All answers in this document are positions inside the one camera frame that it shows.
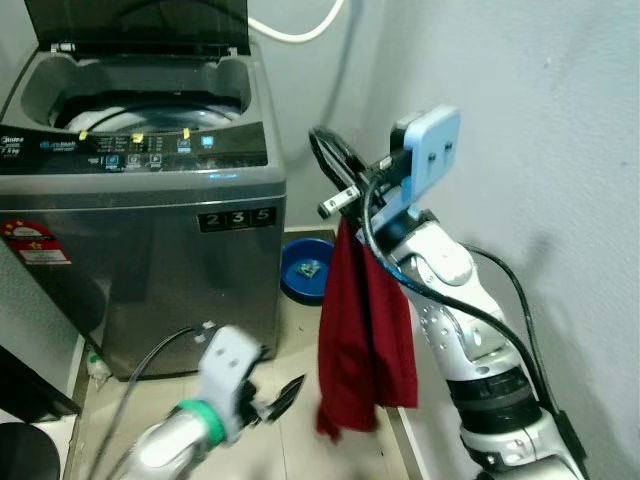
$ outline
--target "white cable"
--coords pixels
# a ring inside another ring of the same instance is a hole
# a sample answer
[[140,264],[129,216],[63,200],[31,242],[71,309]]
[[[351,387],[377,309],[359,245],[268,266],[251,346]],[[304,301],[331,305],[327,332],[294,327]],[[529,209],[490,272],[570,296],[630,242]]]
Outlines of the white cable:
[[255,18],[249,17],[249,26],[253,28],[255,31],[266,35],[267,37],[271,37],[274,40],[278,40],[284,43],[305,43],[311,40],[318,38],[320,35],[324,33],[324,31],[329,28],[329,25],[333,23],[333,21],[340,13],[342,6],[344,5],[344,0],[336,0],[336,3],[331,8],[331,11],[327,15],[320,25],[318,25],[313,30],[307,33],[301,33],[298,35],[292,35],[289,33],[282,33],[277,30],[274,30],[271,27],[266,26],[264,23],[259,22]]

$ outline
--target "red sticker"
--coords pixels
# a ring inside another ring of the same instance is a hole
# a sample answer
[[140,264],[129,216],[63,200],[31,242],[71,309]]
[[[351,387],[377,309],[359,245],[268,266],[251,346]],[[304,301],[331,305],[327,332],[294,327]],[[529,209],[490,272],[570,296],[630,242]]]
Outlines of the red sticker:
[[4,222],[0,227],[9,246],[27,265],[68,265],[71,263],[56,237],[42,225],[28,220]]

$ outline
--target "washing machine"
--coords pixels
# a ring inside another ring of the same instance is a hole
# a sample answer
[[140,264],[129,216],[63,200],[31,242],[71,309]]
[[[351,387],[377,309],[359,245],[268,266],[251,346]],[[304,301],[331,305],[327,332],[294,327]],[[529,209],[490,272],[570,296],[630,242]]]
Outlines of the washing machine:
[[[9,249],[118,378],[206,321],[273,355],[285,171],[246,1],[25,3],[39,45],[0,114]],[[182,338],[148,376],[205,346]]]

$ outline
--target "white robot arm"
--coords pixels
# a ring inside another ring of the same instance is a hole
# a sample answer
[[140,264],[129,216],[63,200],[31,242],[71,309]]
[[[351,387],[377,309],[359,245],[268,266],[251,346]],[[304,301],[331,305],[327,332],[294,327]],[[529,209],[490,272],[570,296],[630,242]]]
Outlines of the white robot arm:
[[334,133],[312,130],[320,167],[342,190],[318,212],[361,226],[360,240],[403,286],[460,414],[460,438],[483,469],[477,479],[585,480],[586,455],[540,362],[506,325],[467,249],[416,205],[451,168],[459,125],[447,106],[407,117],[372,167]]
[[247,426],[276,421],[293,404],[304,377],[285,386],[271,405],[263,404],[249,380],[261,346],[233,326],[205,329],[200,340],[211,331],[214,336],[200,360],[198,395],[149,428],[108,478],[187,479],[213,448],[234,444]]

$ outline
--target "washing machine lid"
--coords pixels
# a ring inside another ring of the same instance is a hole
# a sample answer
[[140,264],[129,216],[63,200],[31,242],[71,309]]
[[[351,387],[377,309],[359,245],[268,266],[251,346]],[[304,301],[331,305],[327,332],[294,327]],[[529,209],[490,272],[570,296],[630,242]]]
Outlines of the washing machine lid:
[[25,0],[44,51],[249,54],[247,0]]

